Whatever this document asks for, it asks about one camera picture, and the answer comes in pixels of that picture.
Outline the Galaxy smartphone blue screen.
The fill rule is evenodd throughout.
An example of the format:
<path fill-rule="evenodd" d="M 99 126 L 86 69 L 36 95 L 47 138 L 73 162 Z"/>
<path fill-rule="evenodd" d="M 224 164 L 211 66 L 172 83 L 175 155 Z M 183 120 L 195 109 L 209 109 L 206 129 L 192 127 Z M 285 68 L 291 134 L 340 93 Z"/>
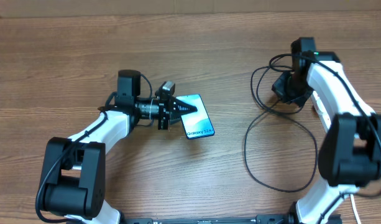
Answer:
<path fill-rule="evenodd" d="M 214 136 L 214 128 L 201 95 L 183 95 L 178 96 L 177 99 L 197 108 L 196 112 L 181 116 L 187 139 Z"/>

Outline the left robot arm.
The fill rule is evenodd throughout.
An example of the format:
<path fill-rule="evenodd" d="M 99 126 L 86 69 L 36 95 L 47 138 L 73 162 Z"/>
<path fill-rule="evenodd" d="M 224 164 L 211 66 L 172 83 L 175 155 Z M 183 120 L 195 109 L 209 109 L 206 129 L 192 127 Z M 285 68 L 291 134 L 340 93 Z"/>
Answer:
<path fill-rule="evenodd" d="M 164 82 L 140 97 L 145 75 L 120 70 L 117 90 L 99 107 L 99 117 L 69 138 L 51 138 L 45 149 L 35 212 L 45 223 L 124 223 L 124 214 L 105 199 L 106 154 L 142 119 L 167 129 L 198 109 L 174 96 L 175 84 Z"/>

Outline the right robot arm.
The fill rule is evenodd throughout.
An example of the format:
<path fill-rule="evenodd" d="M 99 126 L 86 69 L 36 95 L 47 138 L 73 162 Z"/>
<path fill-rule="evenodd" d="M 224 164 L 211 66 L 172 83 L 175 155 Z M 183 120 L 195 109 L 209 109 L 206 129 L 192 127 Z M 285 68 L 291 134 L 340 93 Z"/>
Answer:
<path fill-rule="evenodd" d="M 291 43 L 291 70 L 272 85 L 283 103 L 303 106 L 316 93 L 326 135 L 318 153 L 320 178 L 279 223 L 341 223 L 333 211 L 359 189 L 381 178 L 381 114 L 357 94 L 334 52 L 316 50 L 314 38 Z"/>

